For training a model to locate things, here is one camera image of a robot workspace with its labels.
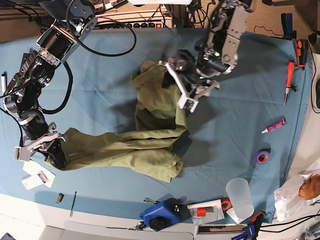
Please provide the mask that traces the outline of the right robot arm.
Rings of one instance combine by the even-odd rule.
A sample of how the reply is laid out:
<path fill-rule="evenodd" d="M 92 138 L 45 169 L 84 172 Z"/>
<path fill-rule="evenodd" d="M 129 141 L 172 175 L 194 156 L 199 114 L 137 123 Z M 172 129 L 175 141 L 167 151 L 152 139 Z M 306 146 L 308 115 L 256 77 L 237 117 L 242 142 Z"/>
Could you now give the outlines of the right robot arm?
<path fill-rule="evenodd" d="M 73 85 L 73 75 L 66 62 L 77 49 L 78 42 L 97 24 L 95 7 L 89 0 L 36 0 L 54 22 L 37 40 L 39 50 L 31 49 L 23 55 L 17 72 L 2 94 L 4 109 L 14 118 L 20 129 L 19 145 L 13 158 L 28 162 L 33 153 L 40 153 L 57 169 L 67 164 L 61 141 L 67 137 L 56 131 L 54 122 L 47 123 L 45 115 L 60 112 L 67 104 Z M 54 110 L 40 107 L 38 98 L 49 85 L 55 70 L 63 64 L 68 74 L 68 87 L 62 104 Z"/>

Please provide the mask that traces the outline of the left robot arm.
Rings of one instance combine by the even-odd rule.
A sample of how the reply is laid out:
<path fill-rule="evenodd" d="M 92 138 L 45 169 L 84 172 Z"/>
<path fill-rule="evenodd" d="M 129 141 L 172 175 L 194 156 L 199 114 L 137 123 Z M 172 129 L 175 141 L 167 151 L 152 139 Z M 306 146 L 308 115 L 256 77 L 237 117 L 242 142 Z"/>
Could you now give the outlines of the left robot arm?
<path fill-rule="evenodd" d="M 194 112 L 201 97 L 220 89 L 214 78 L 231 73 L 237 66 L 241 36 L 255 6 L 253 0 L 221 0 L 208 20 L 204 36 L 194 46 L 197 54 L 179 49 L 176 57 L 159 62 L 181 93 L 177 102 L 180 109 Z"/>

